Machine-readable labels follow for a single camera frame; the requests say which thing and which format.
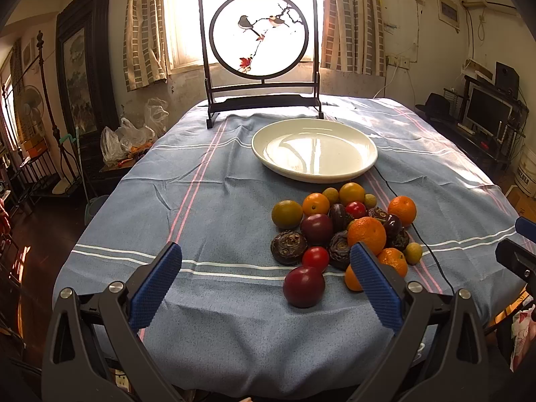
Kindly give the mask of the large orange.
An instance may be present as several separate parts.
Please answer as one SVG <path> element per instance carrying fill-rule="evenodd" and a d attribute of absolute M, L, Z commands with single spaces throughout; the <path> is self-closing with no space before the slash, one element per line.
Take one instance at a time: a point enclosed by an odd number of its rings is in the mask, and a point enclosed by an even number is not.
<path fill-rule="evenodd" d="M 347 242 L 350 247 L 362 242 L 373 255 L 378 255 L 387 242 L 383 224 L 373 217 L 354 220 L 347 230 Z"/>

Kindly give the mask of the red tomato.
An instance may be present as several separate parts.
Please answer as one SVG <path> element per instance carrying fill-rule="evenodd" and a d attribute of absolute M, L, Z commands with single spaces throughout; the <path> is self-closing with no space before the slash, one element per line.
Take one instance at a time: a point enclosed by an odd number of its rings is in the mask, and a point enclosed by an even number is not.
<path fill-rule="evenodd" d="M 330 256 L 327 249 L 314 246 L 304 251 L 301 257 L 301 264 L 306 268 L 315 268 L 320 272 L 325 272 L 330 263 Z"/>

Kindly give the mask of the large dark red plum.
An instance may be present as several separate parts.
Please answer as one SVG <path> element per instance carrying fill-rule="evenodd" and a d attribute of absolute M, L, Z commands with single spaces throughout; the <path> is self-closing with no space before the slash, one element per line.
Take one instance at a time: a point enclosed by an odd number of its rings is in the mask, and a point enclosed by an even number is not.
<path fill-rule="evenodd" d="M 287 302 L 297 308 L 315 306 L 325 290 L 323 273 L 314 267 L 300 266 L 284 278 L 282 292 Z"/>

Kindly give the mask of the white bucket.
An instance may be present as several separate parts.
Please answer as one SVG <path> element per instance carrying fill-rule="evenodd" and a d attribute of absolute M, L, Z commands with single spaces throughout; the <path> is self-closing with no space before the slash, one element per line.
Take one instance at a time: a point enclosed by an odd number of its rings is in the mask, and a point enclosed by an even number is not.
<path fill-rule="evenodd" d="M 536 193 L 536 153 L 525 145 L 515 172 L 515 184 L 530 198 Z"/>

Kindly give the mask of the small green lime fruit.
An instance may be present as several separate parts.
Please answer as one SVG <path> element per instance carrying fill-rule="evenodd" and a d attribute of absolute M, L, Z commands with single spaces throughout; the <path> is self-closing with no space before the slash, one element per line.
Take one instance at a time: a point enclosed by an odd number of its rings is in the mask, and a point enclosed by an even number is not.
<path fill-rule="evenodd" d="M 420 243 L 410 242 L 403 251 L 406 262 L 414 266 L 418 264 L 422 258 L 423 250 Z"/>

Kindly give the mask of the mandarin orange right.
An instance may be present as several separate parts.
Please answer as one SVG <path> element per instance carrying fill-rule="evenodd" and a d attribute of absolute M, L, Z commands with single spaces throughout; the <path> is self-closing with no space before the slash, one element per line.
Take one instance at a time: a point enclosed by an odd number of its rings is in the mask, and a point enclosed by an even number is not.
<path fill-rule="evenodd" d="M 417 206 L 407 196 L 397 196 L 388 205 L 388 213 L 398 217 L 403 227 L 409 227 L 417 217 Z"/>

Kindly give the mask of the brown wrinkled fruit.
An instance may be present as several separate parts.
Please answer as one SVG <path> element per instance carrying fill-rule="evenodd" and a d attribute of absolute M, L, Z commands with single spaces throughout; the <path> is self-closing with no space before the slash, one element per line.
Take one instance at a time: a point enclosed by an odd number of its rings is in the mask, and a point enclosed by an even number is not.
<path fill-rule="evenodd" d="M 298 264 L 307 248 L 308 243 L 304 235 L 294 230 L 279 233 L 270 245 L 273 257 L 284 266 Z"/>

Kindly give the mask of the yellow orange fruit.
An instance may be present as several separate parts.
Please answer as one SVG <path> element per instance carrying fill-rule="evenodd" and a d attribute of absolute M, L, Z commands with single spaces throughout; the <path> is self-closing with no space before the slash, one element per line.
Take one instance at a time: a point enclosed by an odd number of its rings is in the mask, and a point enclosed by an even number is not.
<path fill-rule="evenodd" d="M 355 201 L 364 203 L 365 195 L 366 191 L 359 183 L 346 183 L 339 190 L 340 203 L 344 206 Z"/>

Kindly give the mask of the small mandarin orange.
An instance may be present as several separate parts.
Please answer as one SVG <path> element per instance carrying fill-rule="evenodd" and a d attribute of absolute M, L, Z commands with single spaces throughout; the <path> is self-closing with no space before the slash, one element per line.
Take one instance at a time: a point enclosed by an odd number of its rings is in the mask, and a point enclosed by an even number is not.
<path fill-rule="evenodd" d="M 331 202 L 324 194 L 314 192 L 304 198 L 301 207 L 303 208 L 305 216 L 312 216 L 314 214 L 328 214 L 331 207 Z"/>

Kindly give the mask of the computer monitor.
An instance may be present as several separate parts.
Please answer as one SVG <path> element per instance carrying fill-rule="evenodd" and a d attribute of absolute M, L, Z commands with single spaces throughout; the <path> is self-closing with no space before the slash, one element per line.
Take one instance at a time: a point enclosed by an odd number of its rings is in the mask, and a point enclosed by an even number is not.
<path fill-rule="evenodd" d="M 473 85 L 470 88 L 466 119 L 484 133 L 502 141 L 513 107 L 487 90 Z"/>

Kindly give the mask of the yellow-green round fruit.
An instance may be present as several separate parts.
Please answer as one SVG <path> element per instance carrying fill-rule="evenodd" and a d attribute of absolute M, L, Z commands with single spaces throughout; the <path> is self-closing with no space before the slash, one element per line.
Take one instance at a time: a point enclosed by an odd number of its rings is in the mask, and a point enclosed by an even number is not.
<path fill-rule="evenodd" d="M 298 202 L 284 200 L 273 206 L 271 216 L 278 229 L 295 229 L 300 225 L 304 212 Z"/>

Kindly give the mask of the black hat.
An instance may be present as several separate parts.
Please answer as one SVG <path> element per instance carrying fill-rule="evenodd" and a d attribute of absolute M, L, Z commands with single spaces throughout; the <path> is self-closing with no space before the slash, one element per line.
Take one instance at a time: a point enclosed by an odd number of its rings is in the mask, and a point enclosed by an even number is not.
<path fill-rule="evenodd" d="M 449 120 L 450 115 L 450 103 L 444 97 L 435 92 L 431 92 L 428 95 L 424 104 L 415 105 L 418 112 L 421 112 L 426 118 L 435 118 Z"/>

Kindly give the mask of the blue striped tablecloth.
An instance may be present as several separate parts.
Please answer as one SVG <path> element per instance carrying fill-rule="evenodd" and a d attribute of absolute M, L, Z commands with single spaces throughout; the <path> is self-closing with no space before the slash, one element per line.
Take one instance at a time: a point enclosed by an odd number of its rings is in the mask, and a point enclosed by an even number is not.
<path fill-rule="evenodd" d="M 495 259 L 501 240 L 522 242 L 517 212 L 462 151 L 392 100 L 323 96 L 323 112 L 375 142 L 378 160 L 359 182 L 380 205 L 397 195 L 415 202 L 410 235 L 423 256 L 408 279 L 440 293 L 467 288 L 483 322 L 519 296 L 522 281 Z M 117 185 L 55 289 L 100 292 L 176 241 L 182 269 L 143 335 L 171 383 L 277 398 L 361 383 L 392 332 L 339 270 L 325 273 L 316 306 L 291 307 L 282 293 L 288 270 L 270 251 L 273 205 L 302 201 L 318 186 L 264 167 L 251 141 L 267 124 L 305 114 L 298 107 L 238 111 L 207 128 L 205 104 L 194 106 Z"/>

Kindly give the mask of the plastic bags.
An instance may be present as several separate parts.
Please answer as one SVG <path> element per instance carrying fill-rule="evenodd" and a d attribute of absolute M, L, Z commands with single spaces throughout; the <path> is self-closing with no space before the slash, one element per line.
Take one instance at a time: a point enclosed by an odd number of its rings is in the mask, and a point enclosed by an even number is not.
<path fill-rule="evenodd" d="M 168 129 L 168 102 L 150 98 L 143 112 L 143 124 L 136 127 L 128 118 L 122 117 L 116 130 L 109 127 L 101 133 L 101 152 L 105 165 L 113 166 L 134 158 L 150 148 Z"/>

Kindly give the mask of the white oval plate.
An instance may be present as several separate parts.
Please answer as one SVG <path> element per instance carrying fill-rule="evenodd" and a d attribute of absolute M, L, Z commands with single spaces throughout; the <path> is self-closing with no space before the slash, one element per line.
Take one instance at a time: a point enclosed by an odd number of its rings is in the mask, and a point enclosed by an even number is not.
<path fill-rule="evenodd" d="M 255 157 L 271 171 L 303 183 L 342 183 L 376 163 L 376 144 L 346 124 L 293 118 L 268 124 L 252 138 Z"/>

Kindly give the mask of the left striped curtain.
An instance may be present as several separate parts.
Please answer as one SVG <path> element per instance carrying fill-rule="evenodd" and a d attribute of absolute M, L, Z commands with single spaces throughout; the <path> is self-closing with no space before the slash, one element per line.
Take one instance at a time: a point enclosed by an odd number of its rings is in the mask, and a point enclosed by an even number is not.
<path fill-rule="evenodd" d="M 123 62 L 128 92 L 167 78 L 163 0 L 127 0 Z"/>

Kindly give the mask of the striped curtain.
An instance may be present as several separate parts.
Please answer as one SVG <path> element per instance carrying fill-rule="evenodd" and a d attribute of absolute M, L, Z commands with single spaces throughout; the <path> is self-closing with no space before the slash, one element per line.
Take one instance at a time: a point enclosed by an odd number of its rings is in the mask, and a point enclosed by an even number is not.
<path fill-rule="evenodd" d="M 127 0 L 123 62 L 128 92 L 167 78 L 163 0 Z"/>
<path fill-rule="evenodd" d="M 381 0 L 323 0 L 321 66 L 385 75 Z"/>

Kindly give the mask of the right striped curtain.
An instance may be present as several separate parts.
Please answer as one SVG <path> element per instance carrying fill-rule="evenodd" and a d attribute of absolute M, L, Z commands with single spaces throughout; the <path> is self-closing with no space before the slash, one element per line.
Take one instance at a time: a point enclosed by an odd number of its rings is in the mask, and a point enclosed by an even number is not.
<path fill-rule="evenodd" d="M 323 0 L 321 66 L 385 75 L 381 0 Z"/>

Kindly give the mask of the dark framed wall painting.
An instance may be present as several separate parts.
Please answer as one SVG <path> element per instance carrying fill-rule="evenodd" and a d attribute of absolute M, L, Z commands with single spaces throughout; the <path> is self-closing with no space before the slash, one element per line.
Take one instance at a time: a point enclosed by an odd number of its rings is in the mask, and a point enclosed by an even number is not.
<path fill-rule="evenodd" d="M 73 0 L 56 18 L 56 75 L 65 125 L 84 138 L 118 126 L 108 12 L 109 0 Z"/>

